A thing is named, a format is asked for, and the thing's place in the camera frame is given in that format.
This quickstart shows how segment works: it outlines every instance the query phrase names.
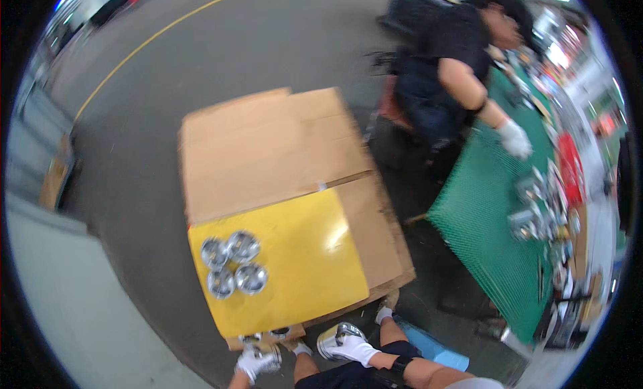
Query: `yellow paper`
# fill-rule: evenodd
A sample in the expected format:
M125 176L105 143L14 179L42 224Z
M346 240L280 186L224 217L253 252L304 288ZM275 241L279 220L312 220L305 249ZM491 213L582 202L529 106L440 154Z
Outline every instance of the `yellow paper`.
M207 237L227 240L247 230L261 242L253 260L268 271L259 294L236 290L217 300L208 290L209 269L201 260ZM334 189L236 216L192 226L190 248L205 299L221 335L265 332L332 313L368 297L358 252ZM228 261L233 271L237 264Z

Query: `black shorts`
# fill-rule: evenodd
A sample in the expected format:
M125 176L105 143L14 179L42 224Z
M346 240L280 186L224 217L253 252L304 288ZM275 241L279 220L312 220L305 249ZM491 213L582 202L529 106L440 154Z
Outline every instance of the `black shorts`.
M398 354L406 357L420 357L420 352L407 341L394 341L381 348L384 353ZM352 361L348 364L303 378L294 385L295 389L350 389L377 388L377 383L370 378L374 368L364 368L361 363Z

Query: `gray floor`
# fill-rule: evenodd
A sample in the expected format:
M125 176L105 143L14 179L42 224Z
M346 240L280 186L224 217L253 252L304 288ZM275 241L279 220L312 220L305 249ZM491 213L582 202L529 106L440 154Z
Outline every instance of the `gray floor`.
M76 114L134 48L211 0L142 0L79 36L55 65L52 94ZM375 22L388 0L225 0L176 25L126 63L89 103L76 127L82 172L66 211L101 238L126 292L184 364L227 385L237 354L227 350L206 306L189 254L177 173L182 117L207 105L281 86L294 92L339 86L362 127L381 93L365 54L392 50ZM382 169L400 218L425 210L439 185L422 172ZM523 362L473 334L471 321L436 310L438 288L457 266L428 223L406 231L418 279L402 289L398 313L470 357L469 371L508 382ZM376 304L346 318L377 338ZM332 323L309 330L308 340ZM292 386L286 354L264 388ZM327 362L319 361L322 369Z

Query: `person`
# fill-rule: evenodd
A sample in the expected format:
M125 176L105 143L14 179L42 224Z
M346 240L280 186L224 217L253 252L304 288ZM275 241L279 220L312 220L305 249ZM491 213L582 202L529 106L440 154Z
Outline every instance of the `person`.
M320 372L312 359L312 350L302 341L284 345L297 361L294 365L295 389L396 388L398 381L414 389L502 389L492 379L474 377L444 365L423 359L409 343L405 333L393 321L393 310L399 290L392 291L381 301L375 322L380 326L381 350L375 349L358 336L346 336L342 346L330 353L352 360L334 369ZM256 360L252 351L239 357L234 377L228 389L247 389L257 375L264 372L272 359Z
M525 131L487 97L483 81L490 48L497 56L498 49L534 47L532 15L523 0L467 0L443 11L420 33L415 52L398 53L399 107L429 146L452 139L477 116L498 132L508 153L528 158Z

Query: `green mesh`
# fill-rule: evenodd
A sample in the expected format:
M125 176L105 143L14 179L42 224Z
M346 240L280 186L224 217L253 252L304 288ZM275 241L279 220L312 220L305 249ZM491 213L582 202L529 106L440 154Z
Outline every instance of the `green mesh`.
M548 107L525 73L519 71L518 75ZM538 112L515 109L507 101L505 93L511 90L508 79L493 70L489 96L525 129L534 154L527 161L513 158L505 152L498 134L477 122L426 218L438 228L513 333L530 343L552 290L551 284L545 284L543 300L538 302L538 258L543 259L546 244L513 239L507 215L520 206L514 191L516 178L529 173L532 166L544 175L554 151ZM544 279L550 282L551 266L545 262L543 266Z

